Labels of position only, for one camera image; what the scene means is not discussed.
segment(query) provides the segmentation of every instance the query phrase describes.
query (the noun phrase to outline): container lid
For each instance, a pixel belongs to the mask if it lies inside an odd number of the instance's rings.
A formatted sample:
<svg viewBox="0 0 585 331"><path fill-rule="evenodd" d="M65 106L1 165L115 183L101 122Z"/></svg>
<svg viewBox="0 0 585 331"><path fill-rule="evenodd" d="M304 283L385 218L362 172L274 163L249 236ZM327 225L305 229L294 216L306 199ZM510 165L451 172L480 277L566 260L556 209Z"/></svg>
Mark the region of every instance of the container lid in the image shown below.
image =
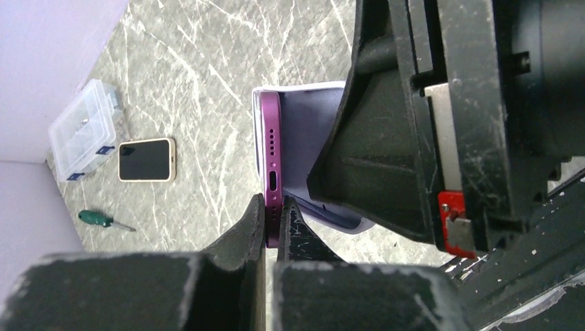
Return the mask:
<svg viewBox="0 0 585 331"><path fill-rule="evenodd" d="M102 82L92 79L51 124L49 138L60 181L81 172L102 146L116 140L114 111Z"/></svg>

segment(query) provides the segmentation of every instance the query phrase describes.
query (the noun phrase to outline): charging port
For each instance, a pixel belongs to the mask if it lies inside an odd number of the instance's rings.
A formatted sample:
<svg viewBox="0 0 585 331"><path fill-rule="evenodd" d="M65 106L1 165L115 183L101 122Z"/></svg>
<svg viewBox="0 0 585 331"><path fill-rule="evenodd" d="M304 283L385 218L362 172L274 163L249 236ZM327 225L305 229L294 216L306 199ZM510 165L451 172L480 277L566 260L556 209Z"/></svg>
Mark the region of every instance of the charging port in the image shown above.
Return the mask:
<svg viewBox="0 0 585 331"><path fill-rule="evenodd" d="M270 178L270 190L271 191L275 191L276 188L277 188L277 185L276 185L276 172L275 171L271 171L269 178Z"/></svg>

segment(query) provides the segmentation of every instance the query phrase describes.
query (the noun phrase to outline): clear plastic container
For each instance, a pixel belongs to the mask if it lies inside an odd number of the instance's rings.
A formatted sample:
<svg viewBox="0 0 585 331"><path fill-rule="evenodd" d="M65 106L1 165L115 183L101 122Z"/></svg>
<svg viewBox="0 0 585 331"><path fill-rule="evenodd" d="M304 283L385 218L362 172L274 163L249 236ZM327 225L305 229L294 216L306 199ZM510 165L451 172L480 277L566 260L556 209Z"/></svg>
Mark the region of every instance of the clear plastic container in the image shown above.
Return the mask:
<svg viewBox="0 0 585 331"><path fill-rule="evenodd" d="M116 149L121 111L113 86L92 79L49 127L59 181L95 171Z"/></svg>

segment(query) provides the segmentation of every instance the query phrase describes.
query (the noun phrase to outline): purple smartphone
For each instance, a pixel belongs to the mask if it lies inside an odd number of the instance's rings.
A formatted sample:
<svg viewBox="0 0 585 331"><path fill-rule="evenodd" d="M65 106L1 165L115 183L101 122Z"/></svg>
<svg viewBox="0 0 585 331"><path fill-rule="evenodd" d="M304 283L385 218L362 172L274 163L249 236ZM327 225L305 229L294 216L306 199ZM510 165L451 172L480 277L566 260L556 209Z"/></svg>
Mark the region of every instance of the purple smartphone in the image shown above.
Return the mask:
<svg viewBox="0 0 585 331"><path fill-rule="evenodd" d="M266 207L266 247L277 248L282 215L280 98L278 92L262 91L257 95L256 137L259 173L263 177Z"/></svg>

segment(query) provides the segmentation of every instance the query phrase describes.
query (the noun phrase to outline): marble countertop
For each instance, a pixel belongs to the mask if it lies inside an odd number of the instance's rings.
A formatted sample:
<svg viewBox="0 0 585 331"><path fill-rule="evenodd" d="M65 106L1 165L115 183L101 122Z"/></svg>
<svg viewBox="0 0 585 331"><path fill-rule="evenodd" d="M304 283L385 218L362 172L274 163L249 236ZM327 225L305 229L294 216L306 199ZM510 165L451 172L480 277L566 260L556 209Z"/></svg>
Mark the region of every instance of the marble countertop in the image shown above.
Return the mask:
<svg viewBox="0 0 585 331"><path fill-rule="evenodd" d="M85 248L193 251L224 233L260 192L252 89L344 80L354 16L351 0L130 0L91 77L117 87L131 139L175 140L177 178L122 183L112 157L88 178L60 183ZM82 209L137 232L81 223ZM380 226L356 236L311 226L347 261L449 259ZM270 265L276 251L267 257Z"/></svg>

